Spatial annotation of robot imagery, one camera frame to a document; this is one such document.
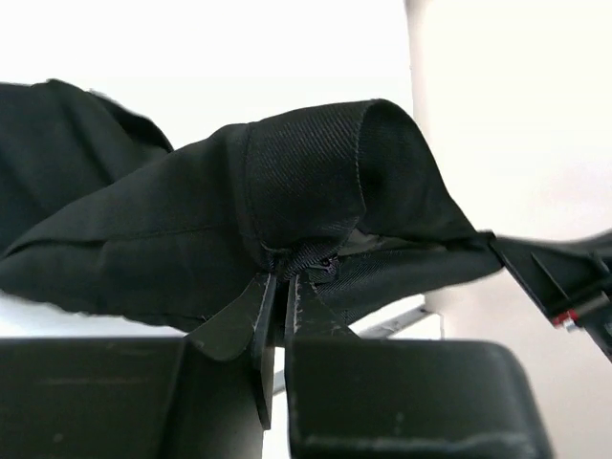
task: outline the black cloth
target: black cloth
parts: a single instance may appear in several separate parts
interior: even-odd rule
[[[189,331],[256,273],[311,270],[352,322],[500,270],[489,237],[386,100],[228,125],[173,151],[150,120],[70,84],[0,85],[9,294]]]

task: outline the white surface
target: white surface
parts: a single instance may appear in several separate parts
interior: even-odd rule
[[[396,333],[390,339],[444,339],[445,336],[442,317],[432,314]]]
[[[389,98],[412,108],[402,0],[8,2],[0,42],[0,80],[93,88],[150,117],[176,147],[306,105]],[[174,332],[0,297],[0,333]],[[267,458],[286,453],[282,423],[274,429]]]
[[[411,2],[415,118],[479,228],[574,238],[612,228],[612,4]],[[490,339],[525,366],[560,459],[610,454],[612,365],[552,329],[503,273],[431,295],[447,337]]]
[[[392,302],[391,304],[387,304],[378,311],[375,311],[372,314],[368,314],[366,317],[363,317],[357,322],[352,323],[350,328],[351,330],[353,330],[353,332],[359,335],[363,330],[390,320],[393,317],[397,317],[401,313],[420,308],[424,304],[424,295],[414,295],[402,298],[398,301]]]

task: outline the red component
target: red component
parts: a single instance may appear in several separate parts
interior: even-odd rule
[[[566,311],[563,314],[559,314],[557,317],[553,318],[551,322],[553,323],[553,325],[558,327],[560,324],[562,324],[567,319],[576,321],[578,320],[578,314],[573,309],[570,309],[569,311]]]

